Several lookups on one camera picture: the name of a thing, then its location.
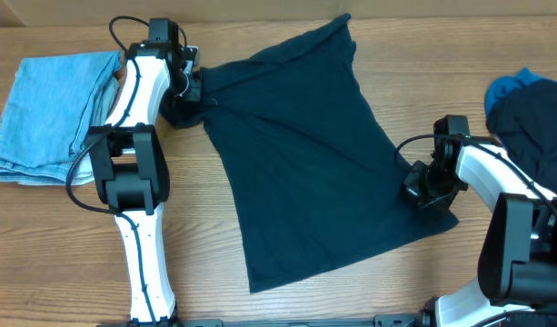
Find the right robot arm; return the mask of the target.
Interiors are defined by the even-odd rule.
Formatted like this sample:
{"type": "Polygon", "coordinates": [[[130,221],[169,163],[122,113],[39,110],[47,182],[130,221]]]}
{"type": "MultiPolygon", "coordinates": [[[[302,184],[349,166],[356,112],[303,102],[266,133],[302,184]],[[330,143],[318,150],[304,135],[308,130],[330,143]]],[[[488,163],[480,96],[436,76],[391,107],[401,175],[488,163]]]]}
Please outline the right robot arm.
{"type": "Polygon", "coordinates": [[[432,162],[417,161],[402,184],[419,209],[449,210],[468,188],[492,213],[476,277],[428,301],[416,314],[378,319],[383,326],[557,326],[557,195],[537,184],[468,120],[433,125],[432,162]]]}

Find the dark navy t-shirt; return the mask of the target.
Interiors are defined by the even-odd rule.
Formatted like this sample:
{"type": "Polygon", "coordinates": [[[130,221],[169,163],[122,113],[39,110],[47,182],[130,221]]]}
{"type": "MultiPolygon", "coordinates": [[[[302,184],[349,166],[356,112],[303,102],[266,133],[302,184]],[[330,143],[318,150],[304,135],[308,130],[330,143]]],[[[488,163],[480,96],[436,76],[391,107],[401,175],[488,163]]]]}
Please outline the dark navy t-shirt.
{"type": "Polygon", "coordinates": [[[202,70],[201,124],[232,187],[249,287],[263,292],[452,229],[450,212],[401,193],[409,164],[353,74],[349,15],[250,58],[202,70]]]}

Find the folded light blue jeans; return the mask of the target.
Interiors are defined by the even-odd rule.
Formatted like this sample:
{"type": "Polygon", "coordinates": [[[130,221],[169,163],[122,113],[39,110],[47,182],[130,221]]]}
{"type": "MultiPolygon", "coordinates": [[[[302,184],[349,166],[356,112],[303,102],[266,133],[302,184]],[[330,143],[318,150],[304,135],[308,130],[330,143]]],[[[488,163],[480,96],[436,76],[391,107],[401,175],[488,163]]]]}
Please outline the folded light blue jeans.
{"type": "Polygon", "coordinates": [[[0,117],[0,182],[63,185],[118,94],[116,51],[25,58],[0,117]]]}

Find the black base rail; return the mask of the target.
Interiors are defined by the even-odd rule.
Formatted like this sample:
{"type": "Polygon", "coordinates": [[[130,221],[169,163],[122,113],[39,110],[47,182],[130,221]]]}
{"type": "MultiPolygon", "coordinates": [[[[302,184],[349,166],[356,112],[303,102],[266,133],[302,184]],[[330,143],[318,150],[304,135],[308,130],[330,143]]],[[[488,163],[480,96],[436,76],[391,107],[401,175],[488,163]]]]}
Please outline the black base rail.
{"type": "Polygon", "coordinates": [[[184,320],[173,323],[159,322],[158,326],[179,327],[423,327],[433,326],[428,312],[376,314],[373,318],[326,320],[263,320],[227,322],[218,319],[184,320]]]}

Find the blue garment under pile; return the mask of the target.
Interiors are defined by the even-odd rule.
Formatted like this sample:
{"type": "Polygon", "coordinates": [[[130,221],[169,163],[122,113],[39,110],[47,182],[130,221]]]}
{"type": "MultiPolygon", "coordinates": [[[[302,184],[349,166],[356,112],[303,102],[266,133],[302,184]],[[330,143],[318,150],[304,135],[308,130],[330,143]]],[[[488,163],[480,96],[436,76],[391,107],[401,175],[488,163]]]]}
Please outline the blue garment under pile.
{"type": "Polygon", "coordinates": [[[484,112],[489,117],[494,106],[512,91],[522,89],[542,80],[543,77],[524,67],[515,75],[496,78],[488,87],[484,96],[484,112]]]}

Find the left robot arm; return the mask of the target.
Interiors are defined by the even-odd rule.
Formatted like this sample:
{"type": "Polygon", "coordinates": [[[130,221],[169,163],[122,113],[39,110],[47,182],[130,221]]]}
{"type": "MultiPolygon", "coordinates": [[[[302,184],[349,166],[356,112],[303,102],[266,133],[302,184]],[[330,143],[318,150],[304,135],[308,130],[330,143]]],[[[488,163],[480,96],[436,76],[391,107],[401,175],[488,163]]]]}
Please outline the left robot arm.
{"type": "Polygon", "coordinates": [[[130,326],[176,326],[177,303],[164,252],[164,204],[169,171],[155,130],[159,114],[173,117],[200,98],[193,70],[198,49],[167,18],[147,21],[147,39],[125,48],[126,76],[104,125],[86,136],[100,201],[120,231],[131,288],[130,326]]]}

